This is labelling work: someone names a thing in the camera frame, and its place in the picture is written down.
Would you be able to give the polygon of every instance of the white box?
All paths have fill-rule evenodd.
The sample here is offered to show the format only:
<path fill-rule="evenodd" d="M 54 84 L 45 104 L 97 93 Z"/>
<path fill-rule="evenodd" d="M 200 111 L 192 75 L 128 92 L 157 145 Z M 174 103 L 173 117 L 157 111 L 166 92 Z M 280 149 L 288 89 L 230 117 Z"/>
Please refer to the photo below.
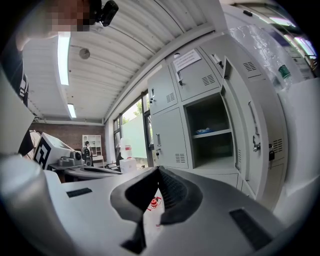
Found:
<path fill-rule="evenodd" d="M 123 174 L 136 171 L 137 161 L 134 158 L 120 160 L 120 169 Z"/>

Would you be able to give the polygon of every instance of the gray locker cabinet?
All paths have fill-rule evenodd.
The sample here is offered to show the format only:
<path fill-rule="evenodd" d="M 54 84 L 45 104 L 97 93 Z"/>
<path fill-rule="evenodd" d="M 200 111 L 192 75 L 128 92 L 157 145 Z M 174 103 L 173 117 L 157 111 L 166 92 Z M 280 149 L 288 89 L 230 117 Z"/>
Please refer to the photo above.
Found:
<path fill-rule="evenodd" d="M 174 77 L 178 84 L 182 101 L 210 91 L 212 89 L 218 88 L 220 86 L 218 79 L 211 70 L 209 64 L 197 49 L 195 49 L 195 51 L 200 55 L 202 59 L 179 71 L 180 78 L 182 78 L 182 86 L 179 84 L 175 65 L 173 62 L 171 63 L 171 67 L 174 71 Z"/>
<path fill-rule="evenodd" d="M 178 103 L 168 66 L 163 66 L 147 83 L 151 115 Z"/>
<path fill-rule="evenodd" d="M 154 149 L 158 164 L 166 167 L 188 168 L 185 135 L 180 109 L 152 115 Z"/>
<path fill-rule="evenodd" d="M 200 48 L 209 56 L 221 76 L 223 76 L 224 69 L 219 65 L 218 61 L 223 63 L 225 56 L 230 60 L 241 61 L 242 72 L 246 74 L 247 78 L 262 75 L 260 70 L 252 63 L 251 58 L 239 47 L 235 39 L 228 34 L 207 41 Z"/>
<path fill-rule="evenodd" d="M 225 65 L 225 93 L 222 96 L 231 117 L 237 150 L 241 150 L 241 176 L 248 181 L 253 192 L 257 193 L 260 183 L 264 186 L 267 178 L 264 174 L 268 172 L 269 140 L 266 121 L 259 102 L 253 97 L 235 66 L 228 59 Z M 260 145 L 257 151 L 253 150 L 254 142 Z"/>

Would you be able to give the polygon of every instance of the open locker compartment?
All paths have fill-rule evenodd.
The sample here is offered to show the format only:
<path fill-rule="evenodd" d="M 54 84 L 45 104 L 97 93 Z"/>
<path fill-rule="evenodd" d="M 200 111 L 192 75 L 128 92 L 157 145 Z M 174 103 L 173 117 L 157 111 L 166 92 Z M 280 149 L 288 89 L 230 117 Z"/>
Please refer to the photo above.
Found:
<path fill-rule="evenodd" d="M 219 93 L 185 107 L 188 128 L 193 139 L 230 133 L 228 115 Z M 209 128 L 210 132 L 198 134 L 196 131 Z"/>
<path fill-rule="evenodd" d="M 235 167 L 232 134 L 192 140 L 194 167 L 204 170 L 232 169 Z"/>
<path fill-rule="evenodd" d="M 232 130 L 219 93 L 185 107 L 192 147 L 193 167 L 204 170 L 235 167 Z M 209 132 L 197 134 L 198 130 Z"/>

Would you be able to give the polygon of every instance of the white cabinet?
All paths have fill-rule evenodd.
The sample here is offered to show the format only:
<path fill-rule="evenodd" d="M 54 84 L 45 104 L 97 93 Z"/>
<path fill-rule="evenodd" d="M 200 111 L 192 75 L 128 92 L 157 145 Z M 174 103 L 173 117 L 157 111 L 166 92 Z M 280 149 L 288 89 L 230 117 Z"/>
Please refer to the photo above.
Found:
<path fill-rule="evenodd" d="M 179 108 L 152 115 L 154 149 L 161 166 L 188 168 L 185 135 Z"/>
<path fill-rule="evenodd" d="M 151 115 L 178 103 L 168 66 L 157 71 L 147 83 Z"/>
<path fill-rule="evenodd" d="M 174 63 L 171 63 L 171 67 L 175 74 L 182 101 L 220 86 L 218 79 L 203 57 L 180 70 L 179 74 L 176 71 Z"/>

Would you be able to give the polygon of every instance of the metal locker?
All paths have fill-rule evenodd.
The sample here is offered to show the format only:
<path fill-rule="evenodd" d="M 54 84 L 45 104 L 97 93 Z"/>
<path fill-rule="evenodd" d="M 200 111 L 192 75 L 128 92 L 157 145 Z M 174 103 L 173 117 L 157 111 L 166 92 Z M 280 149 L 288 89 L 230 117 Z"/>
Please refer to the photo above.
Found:
<path fill-rule="evenodd" d="M 178 103 L 168 66 L 163 66 L 147 83 L 151 115 Z"/>
<path fill-rule="evenodd" d="M 261 76 L 260 70 L 252 63 L 250 57 L 239 47 L 230 35 L 221 35 L 203 43 L 200 48 L 210 57 L 220 75 L 223 76 L 225 56 L 230 60 L 241 62 L 242 72 L 247 78 Z"/>
<path fill-rule="evenodd" d="M 248 136 L 245 134 L 246 123 L 243 115 L 240 113 L 239 101 L 234 97 L 234 93 L 232 88 L 229 87 L 228 82 L 224 80 L 220 94 L 228 114 L 230 127 L 233 131 L 234 167 L 237 168 L 240 173 L 243 172 L 243 177 L 245 177 L 247 170 L 246 151 L 249 147 Z"/>
<path fill-rule="evenodd" d="M 171 63 L 182 101 L 220 86 L 206 60 L 197 49 L 195 51 L 202 59 L 183 68 L 179 73 L 177 73 L 174 63 Z"/>
<path fill-rule="evenodd" d="M 268 172 L 267 125 L 259 102 L 236 68 L 228 59 L 226 59 L 226 65 L 222 96 L 231 119 L 237 149 L 241 147 L 242 178 L 248 181 L 251 189 L 256 193 L 260 183 L 266 183 L 266 177 L 263 177 L 263 174 Z"/>
<path fill-rule="evenodd" d="M 154 149 L 159 153 L 158 164 L 188 168 L 185 135 L 179 108 L 152 115 Z"/>

